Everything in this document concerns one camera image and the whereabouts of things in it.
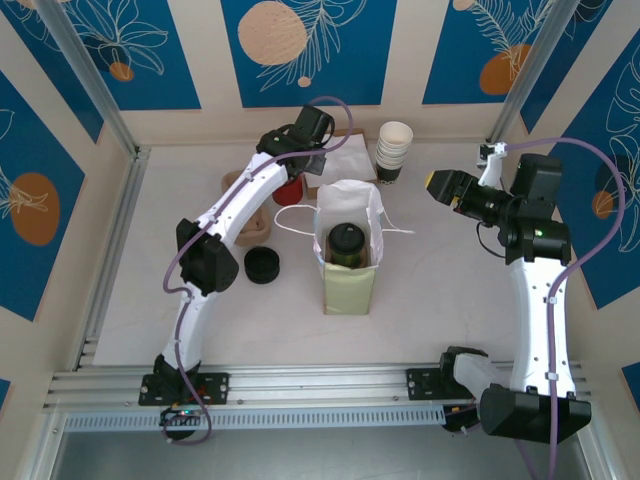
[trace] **floral wall print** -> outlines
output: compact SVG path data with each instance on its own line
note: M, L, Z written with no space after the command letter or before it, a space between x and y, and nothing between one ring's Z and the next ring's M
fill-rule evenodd
M520 110L531 132L613 0L582 0Z
M1 1L29 17L21 22L23 39L39 40L49 57L66 64L30 1ZM66 0L60 5L120 109L200 109L166 0Z
M618 203L609 169L573 145L557 145L563 183L558 208L569 225L578 257L611 228L614 213L625 209L618 236L587 262L582 271L601 308L640 286L640 32L638 32L582 107L564 136L593 143L609 155L622 174L625 203Z
M379 105L395 0L222 0L245 108Z
M556 1L451 0L423 104L502 102Z
M0 73L0 306L33 321L84 173Z
M67 102L87 135L96 142L104 120L60 53L33 3L30 0L0 0L0 11Z

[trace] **purple tube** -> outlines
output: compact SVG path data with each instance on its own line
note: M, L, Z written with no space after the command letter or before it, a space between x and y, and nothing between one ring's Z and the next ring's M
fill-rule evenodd
M283 160L285 158L307 157L307 156L310 156L310 155L319 155L319 154L332 152L334 150L337 150L338 148L340 148L342 145L344 145L347 142L347 140L351 136L351 133L353 132L353 115L351 114L351 110L349 109L347 104L344 103L342 100L340 100L339 98L336 98L336 97L331 97L331 96L322 96L322 97L314 98L311 102L309 102L309 105L315 105L316 103L322 102L322 101L330 101L330 102L336 103L337 105L341 106L344 109L344 111L346 112L347 118L349 120L349 126L347 128L347 134L342 138L342 140L340 140L338 143L336 143L333 147L329 147L329 148L322 148L322 149L319 149L319 150L311 150L311 151L308 151L308 152L283 153L282 155L278 155L276 157L273 157L268 162L263 163L258 168L253 170L251 172L252 176L260 173L262 170L264 170L269 165L273 165L274 163L276 163L276 162L278 162L280 160ZM212 421L211 421L211 415L209 415L209 410L207 409L207 406L205 405L205 403L202 400L202 398L200 398L200 395L198 395L198 392L196 391L195 387L193 386L193 384L189 380L189 377L187 376L187 372L184 369L184 365L182 364L182 359L180 358L180 329L182 328L182 322L184 321L184 317L185 317L185 314L187 313L187 309L189 308L189 305L191 304L191 300L192 300L193 294L192 294L191 290L189 290L187 287L184 287L184 286L183 287L169 287L169 279L171 278L171 275L173 274L173 271L175 270L176 266L178 265L178 262L180 261L182 256L186 253L186 251L189 250L189 248L191 248L191 246L195 242L197 242L198 239L200 237L202 237L214 223L217 222L218 217L222 214L222 212L224 212L225 208L231 203L231 201L236 197L236 195L238 195L238 193L240 193L242 188L244 188L244 186L247 183L249 183L249 180L247 180L247 179L244 179L242 182L240 182L238 184L238 186L236 188L234 188L234 190L229 194L229 196L222 203L222 205L220 205L220 208L213 214L213 220L210 220L198 233L196 233L192 238L189 239L189 241L187 243L184 244L184 246L178 251L176 256L173 257L173 260L171 260L171 263L169 264L169 268L167 268L167 272L165 273L164 279L162 281L162 288L164 289L164 291L166 293L183 292L183 293L187 294L187 300L186 300L185 304L183 305L182 309L180 310L180 313L178 314L178 321L176 322L176 329L175 329L174 336L173 336L173 338L175 340L174 352L175 352L175 355L176 355L176 362L178 364L178 371L180 372L180 376L182 377L182 380L184 381L184 383L187 385L187 388L189 389L189 392L193 396L194 400L196 401L196 403L198 404L198 406L202 410L202 413L204 414L204 416L205 416L205 418L207 420L207 432L205 433L205 435L203 437L201 437L201 438L199 438L197 440L171 441L171 439L167 435L167 425L165 424L163 426L163 428L162 428L162 434L167 439L167 441L171 441L171 443L173 445L189 446L189 445L198 445L200 443L205 442L209 438L209 436L211 436ZM187 417L187 418L197 418L197 416L195 416L195 415L189 415L189 416L185 416L185 417Z
M578 145L580 147L586 148L590 152L593 152L600 160L602 160L611 173L616 182L616 187L618 188L618 212L616 214L615 221L613 222L613 226L609 233L605 235L605 237L600 240L600 242L593 247L587 254L585 254L582 258L578 259L576 263L568 267L565 271L563 271L558 278L553 282L551 288L549 289L548 298L555 297L558 289L562 282L569 277L573 272L577 271L582 265L584 265L589 259L591 259L596 253L602 250L607 243L611 241L614 237L620 225L622 224L622 218L624 216L624 207L626 205L626 201L624 198L624 184L622 183L622 177L620 176L620 172L616 168L615 164L611 161L609 157L607 157L599 148L587 143L583 140L579 140L577 138L544 138L541 140L534 140L531 142L525 143L516 143L512 145L506 146L506 151L512 150L520 150L523 148L536 147L538 145L546 145L549 143L570 143L573 145ZM548 341L549 341L549 373L556 373L556 340L555 340L555 319L554 319L554 304L551 302L547 302L547 330L548 330ZM558 454L558 389L556 386L556 382L553 380L549 381L549 389L551 393L551 434L549 439L549 473L548 479L553 480L555 476L556 469L556 461ZM522 445L518 446L520 452L524 452L523 458L525 462L527 461L528 456L526 455L526 451Z

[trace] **metal bar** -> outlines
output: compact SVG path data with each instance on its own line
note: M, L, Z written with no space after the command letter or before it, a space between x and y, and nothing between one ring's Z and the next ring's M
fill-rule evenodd
M520 73L507 94L502 111L489 134L489 142L495 143L505 140L505 135L519 115L520 109L527 100L536 81L538 81L547 60L549 60L558 40L562 37L564 29L569 20L571 20L579 3L580 0L554 1L549 16L540 28L540 33L538 33L538 37L533 42L529 55L527 55Z
M133 135L62 5L51 0L33 0L33 3L98 112L111 127L118 143L132 156L135 155L137 146Z
M508 363L497 364L509 371ZM203 372L230 374L228 403L214 410L256 408L382 407L399 405L456 405L468 399L412 402L405 372L429 365L370 365L331 367L202 367ZM154 411L138 406L142 376L149 368L88 368L53 377L45 411ZM580 398L590 396L579 363L572 374Z
M54 412L40 416L40 436L23 466L20 477L24 480L49 480L60 450L62 432L67 423L67 414Z
M617 451L608 426L603 421L600 406L591 401L591 423L577 432L590 478L630 480L624 462Z
M211 423L220 430L293 428L397 427L444 425L442 405L373 408L305 408L280 410L212 410ZM94 412L69 415L65 432L159 432L156 412ZM171 430L205 430L202 417Z
M120 198L120 204L116 213L109 240L107 251L100 270L100 277L93 293L91 307L85 329L86 337L96 337L100 334L102 322L109 306L111 291L118 273L120 258L127 240L129 226L135 211L138 195L142 187L144 172L147 168L149 151L141 151L137 160L131 164L129 174L125 182L124 190Z

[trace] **white floor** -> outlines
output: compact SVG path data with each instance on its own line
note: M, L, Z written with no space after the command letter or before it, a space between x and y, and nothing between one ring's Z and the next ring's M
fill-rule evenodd
M157 147L100 334L96 365L151 365L172 334L179 298L162 291L176 253L175 227L219 197L220 179L246 166L253 145ZM389 217L415 235L385 234L384 258L367 316L325 316L310 237L278 229L266 245L281 258L275 282L251 284L244 272L221 296L204 341L205 364L303 365L437 361L449 345L512 360L516 306L504 261L478 245L475 222L424 189L434 169L475 170L473 144L412 146L395 185L379 186ZM269 200L273 215L277 205ZM281 216L309 230L312 212ZM499 249L497 229L483 231ZM234 254L242 265L246 249ZM180 281L175 275L174 284Z

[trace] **black mounting bracket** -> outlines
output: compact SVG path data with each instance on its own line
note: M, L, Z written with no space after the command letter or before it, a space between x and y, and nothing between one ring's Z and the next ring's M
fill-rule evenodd
M187 372L198 395L207 405L226 405L229 392L228 373L198 373L200 365ZM142 377L138 405L172 406L193 405L195 400L180 375L180 372L158 355L153 373Z
M434 368L410 368L406 371L409 400L464 400L471 402L473 395L453 378L456 355L470 353L488 356L482 350L466 347L449 347L440 355L440 366Z

